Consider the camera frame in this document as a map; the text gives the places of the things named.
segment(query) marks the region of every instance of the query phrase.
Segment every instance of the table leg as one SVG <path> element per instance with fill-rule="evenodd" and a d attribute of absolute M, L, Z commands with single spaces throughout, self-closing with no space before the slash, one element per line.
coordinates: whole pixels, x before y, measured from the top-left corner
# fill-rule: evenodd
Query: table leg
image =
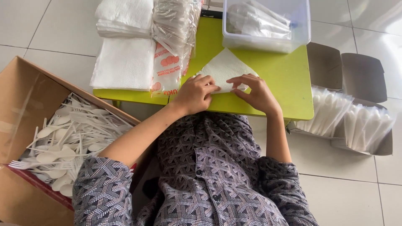
<path fill-rule="evenodd" d="M 121 101 L 112 101 L 112 104 L 113 104 L 114 107 L 120 109 Z"/>

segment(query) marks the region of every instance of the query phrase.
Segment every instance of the plastic bag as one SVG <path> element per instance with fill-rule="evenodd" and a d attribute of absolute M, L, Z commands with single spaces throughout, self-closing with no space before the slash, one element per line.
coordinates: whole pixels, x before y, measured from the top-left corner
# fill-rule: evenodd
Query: plastic bag
<path fill-rule="evenodd" d="M 254 0 L 229 6 L 227 17 L 230 33 L 291 39 L 290 20 Z"/>
<path fill-rule="evenodd" d="M 155 0 L 152 37 L 173 56 L 185 58 L 195 46 L 201 0 Z"/>
<path fill-rule="evenodd" d="M 346 145 L 353 150 L 373 154 L 395 120 L 384 108 L 361 104 L 350 106 L 345 114 Z"/>
<path fill-rule="evenodd" d="M 335 128 L 352 105 L 354 98 L 343 93 L 312 87 L 314 117 L 298 121 L 296 127 L 312 134 L 333 137 Z"/>
<path fill-rule="evenodd" d="M 152 97 L 169 97 L 177 94 L 181 75 L 186 72 L 187 63 L 179 56 L 173 56 L 161 44 L 156 44 L 154 74 L 152 77 Z"/>

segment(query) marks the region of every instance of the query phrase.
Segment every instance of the plastic fork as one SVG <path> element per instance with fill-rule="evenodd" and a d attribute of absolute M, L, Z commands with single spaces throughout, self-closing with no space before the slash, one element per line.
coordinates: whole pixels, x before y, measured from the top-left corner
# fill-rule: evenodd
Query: plastic fork
<path fill-rule="evenodd" d="M 44 166 L 44 165 L 55 165 L 51 169 L 58 169 L 58 170 L 75 168 L 75 164 L 73 162 L 33 163 L 33 162 L 19 162 L 19 161 L 14 161 L 13 160 L 8 165 L 10 167 L 16 168 L 16 169 L 29 169 L 29 168 L 34 168 L 34 167 L 37 167 L 37 166 Z"/>

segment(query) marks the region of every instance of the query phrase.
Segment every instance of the shirt sleeve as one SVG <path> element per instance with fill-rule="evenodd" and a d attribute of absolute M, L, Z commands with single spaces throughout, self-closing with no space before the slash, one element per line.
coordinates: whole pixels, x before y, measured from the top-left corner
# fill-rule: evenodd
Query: shirt sleeve
<path fill-rule="evenodd" d="M 278 162 L 273 158 L 258 160 L 260 182 L 265 195 L 271 199 L 290 226 L 318 226 L 306 196 L 299 184 L 299 175 L 293 163 Z"/>
<path fill-rule="evenodd" d="M 88 157 L 73 186 L 74 225 L 133 225 L 132 175 L 121 162 Z"/>

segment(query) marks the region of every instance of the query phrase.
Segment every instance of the person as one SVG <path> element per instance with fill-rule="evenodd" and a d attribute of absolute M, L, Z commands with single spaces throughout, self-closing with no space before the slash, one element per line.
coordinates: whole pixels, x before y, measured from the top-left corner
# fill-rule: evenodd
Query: person
<path fill-rule="evenodd" d="M 245 74 L 227 82 L 267 115 L 266 156 L 246 116 L 205 111 L 220 89 L 214 79 L 191 77 L 163 109 L 85 160 L 73 189 L 75 225 L 317 226 L 292 164 L 281 107 L 265 81 Z M 241 83 L 249 94 L 236 89 Z M 133 217 L 129 167 L 155 139 L 159 190 Z"/>

